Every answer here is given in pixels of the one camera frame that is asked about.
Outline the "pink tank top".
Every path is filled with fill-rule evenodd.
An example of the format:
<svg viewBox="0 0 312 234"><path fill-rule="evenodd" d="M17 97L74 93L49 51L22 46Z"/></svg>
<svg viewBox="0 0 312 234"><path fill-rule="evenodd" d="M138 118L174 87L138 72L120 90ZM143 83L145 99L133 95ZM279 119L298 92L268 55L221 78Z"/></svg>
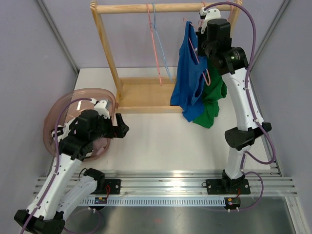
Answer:
<svg viewBox="0 0 312 234"><path fill-rule="evenodd" d="M103 153L105 153L107 147L107 139L106 138L100 138L93 142L93 151L91 156L101 156Z"/></svg>

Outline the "pink wire hanger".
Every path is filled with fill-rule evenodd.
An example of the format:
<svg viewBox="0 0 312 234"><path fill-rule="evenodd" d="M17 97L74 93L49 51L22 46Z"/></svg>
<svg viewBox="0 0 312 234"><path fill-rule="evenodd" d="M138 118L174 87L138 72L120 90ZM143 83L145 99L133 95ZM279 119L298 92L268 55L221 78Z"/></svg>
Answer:
<svg viewBox="0 0 312 234"><path fill-rule="evenodd" d="M195 68L196 75L199 76L199 79L202 79L207 86L210 86L211 77L208 71L207 59L205 58L202 48L205 32L202 31L202 29L207 15L207 11L204 10L205 6L205 3L203 3L203 7L199 11L200 20L198 21L197 26L186 18L183 18L183 22L185 23L188 36L186 47L189 50L189 59L193 63L192 66Z"/></svg>
<svg viewBox="0 0 312 234"><path fill-rule="evenodd" d="M230 10L230 14L228 17L228 21L231 21L234 16L234 7L232 5L230 5L230 7L231 7L231 10Z"/></svg>
<svg viewBox="0 0 312 234"><path fill-rule="evenodd" d="M154 32L153 32L153 28L152 28L151 13L150 13L150 8L149 8L148 3L146 3L146 9L147 9L147 14L148 14L148 21L149 21L149 27L150 27L150 32L151 32L151 39L152 39L152 44L153 44L153 50L154 50L157 74L158 74L158 78L159 78L159 84L160 84L160 86L162 86L162 78L161 78L161 74L160 74L160 67L159 67L158 56L157 56L157 51L156 51Z"/></svg>

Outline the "green tank top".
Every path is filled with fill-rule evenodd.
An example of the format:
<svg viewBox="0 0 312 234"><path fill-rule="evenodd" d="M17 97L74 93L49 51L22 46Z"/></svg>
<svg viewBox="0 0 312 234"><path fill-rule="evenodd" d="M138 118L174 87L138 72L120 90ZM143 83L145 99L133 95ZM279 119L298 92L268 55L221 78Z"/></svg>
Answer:
<svg viewBox="0 0 312 234"><path fill-rule="evenodd" d="M220 108L218 101L227 95L227 86L217 69L213 67L209 60L207 61L207 65L211 83L209 86L205 84L203 88L201 99L204 110L199 117L193 120L193 123L204 128L211 128L215 118L219 114Z"/></svg>

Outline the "light blue wire hanger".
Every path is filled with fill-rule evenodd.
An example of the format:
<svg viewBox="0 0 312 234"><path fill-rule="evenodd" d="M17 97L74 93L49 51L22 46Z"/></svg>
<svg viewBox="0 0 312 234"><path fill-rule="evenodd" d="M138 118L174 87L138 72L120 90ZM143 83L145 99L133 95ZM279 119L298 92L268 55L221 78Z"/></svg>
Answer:
<svg viewBox="0 0 312 234"><path fill-rule="evenodd" d="M160 36L159 33L157 31L157 26L156 26L156 7L155 4L152 2L152 7L153 7L153 20L152 21L152 28L153 28L153 32L154 32L154 39L155 39L155 44L156 44L156 51L157 51L157 56L160 55L160 58L162 60L162 63L164 65L165 71L168 75L168 78L170 80L170 82L173 81L172 79L172 75L171 72L169 71L169 67L167 64L167 60L166 60L166 56L164 53L164 49L160 40Z"/></svg>

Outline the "blue tank top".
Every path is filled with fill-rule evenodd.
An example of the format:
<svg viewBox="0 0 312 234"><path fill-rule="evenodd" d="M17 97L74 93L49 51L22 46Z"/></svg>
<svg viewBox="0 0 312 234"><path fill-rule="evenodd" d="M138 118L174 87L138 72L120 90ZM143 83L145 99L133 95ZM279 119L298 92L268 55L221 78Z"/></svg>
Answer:
<svg viewBox="0 0 312 234"><path fill-rule="evenodd" d="M208 80L207 59L197 55L197 36L190 21L185 24L184 39L179 50L176 82L170 105L180 106L188 122L204 112L201 95Z"/></svg>

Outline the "black white striped tank top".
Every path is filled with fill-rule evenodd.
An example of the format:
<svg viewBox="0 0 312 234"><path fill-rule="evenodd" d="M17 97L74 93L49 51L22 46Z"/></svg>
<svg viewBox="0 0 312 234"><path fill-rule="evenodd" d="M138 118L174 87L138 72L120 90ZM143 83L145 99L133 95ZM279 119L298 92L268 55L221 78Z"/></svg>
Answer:
<svg viewBox="0 0 312 234"><path fill-rule="evenodd" d="M54 145L56 145L55 138L57 138L58 145L59 145L63 139L67 138L68 136L74 135L74 133L76 132L75 130L76 122L77 122L77 119L73 118L70 121L64 123L64 125L58 125L56 128L56 131L55 129L51 130L51 137L52 137L52 140L54 141Z"/></svg>

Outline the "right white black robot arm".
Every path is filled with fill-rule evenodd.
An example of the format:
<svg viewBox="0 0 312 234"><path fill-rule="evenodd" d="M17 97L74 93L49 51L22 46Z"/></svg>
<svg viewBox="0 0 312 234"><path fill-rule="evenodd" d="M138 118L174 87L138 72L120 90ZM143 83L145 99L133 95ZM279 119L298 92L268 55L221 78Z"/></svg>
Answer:
<svg viewBox="0 0 312 234"><path fill-rule="evenodd" d="M247 57L242 48L232 46L230 31L231 25L226 19L210 19L197 32L198 52L208 57L225 82L237 122L236 127L225 132L230 150L222 177L206 180L210 195L250 194L248 180L242 172L245 152L258 137L272 129L258 112L253 92L246 92Z"/></svg>

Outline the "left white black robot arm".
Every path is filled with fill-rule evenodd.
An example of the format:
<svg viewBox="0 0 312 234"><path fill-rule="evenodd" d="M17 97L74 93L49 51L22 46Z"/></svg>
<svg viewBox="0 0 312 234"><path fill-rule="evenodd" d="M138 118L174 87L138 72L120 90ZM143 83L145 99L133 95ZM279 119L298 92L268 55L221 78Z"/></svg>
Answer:
<svg viewBox="0 0 312 234"><path fill-rule="evenodd" d="M97 169L87 169L79 183L67 193L69 180L86 156L94 149L93 144L101 138L124 138L129 131L120 113L117 125L110 116L97 110L84 110L65 123L57 124L53 133L56 141L56 158L53 169L40 192L25 210L17 210L14 220L21 232L32 234L59 234L71 212L88 195L110 192L105 174Z"/></svg>

